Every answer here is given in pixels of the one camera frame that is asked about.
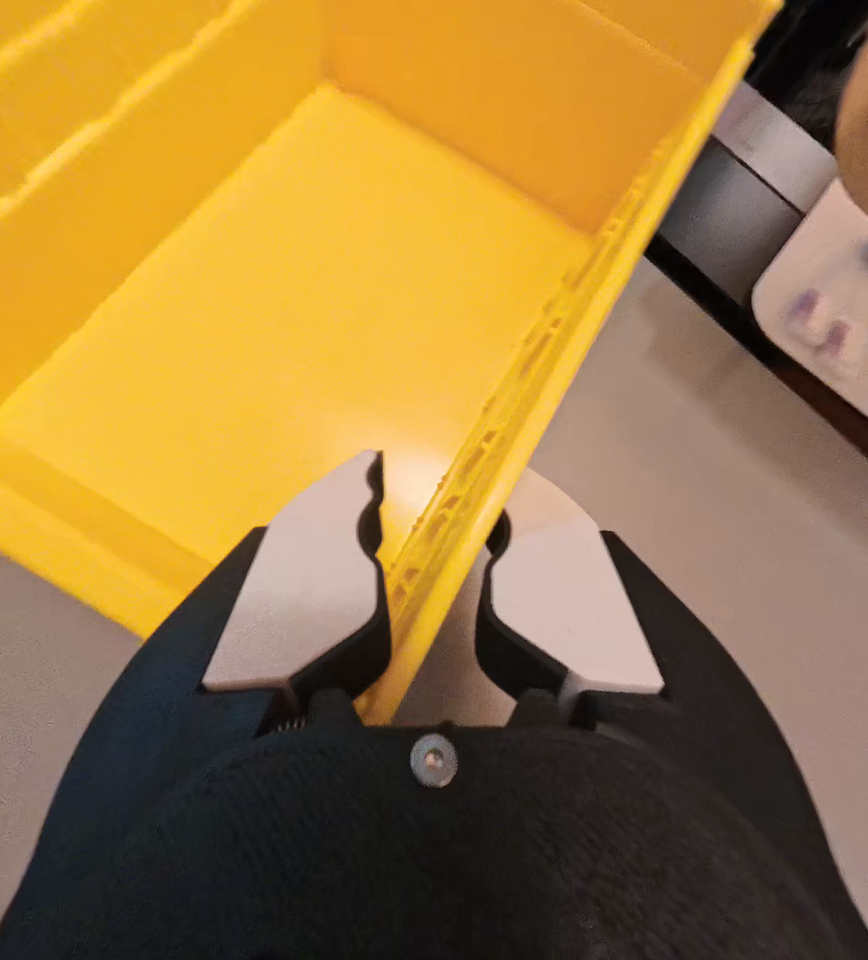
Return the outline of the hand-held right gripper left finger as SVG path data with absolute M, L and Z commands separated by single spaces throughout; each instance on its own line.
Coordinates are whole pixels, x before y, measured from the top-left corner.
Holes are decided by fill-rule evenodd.
M 364 450 L 273 517 L 202 677 L 207 691 L 355 699 L 381 678 L 392 655 L 383 500 L 383 455 Z

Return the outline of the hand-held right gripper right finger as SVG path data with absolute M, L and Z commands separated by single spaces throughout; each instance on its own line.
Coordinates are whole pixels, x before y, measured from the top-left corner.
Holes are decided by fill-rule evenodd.
M 664 680 L 598 524 L 526 469 L 488 537 L 479 666 L 500 690 L 656 695 Z

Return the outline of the yellow plastic bin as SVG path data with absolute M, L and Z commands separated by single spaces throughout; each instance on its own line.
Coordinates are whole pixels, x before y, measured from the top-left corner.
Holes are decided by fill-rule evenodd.
M 0 2 L 0 552 L 148 637 L 384 460 L 392 718 L 781 2 Z

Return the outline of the grey metal stand base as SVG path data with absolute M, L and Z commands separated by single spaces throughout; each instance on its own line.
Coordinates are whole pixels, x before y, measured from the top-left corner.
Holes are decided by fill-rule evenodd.
M 761 331 L 868 419 L 868 216 L 835 180 L 752 290 Z

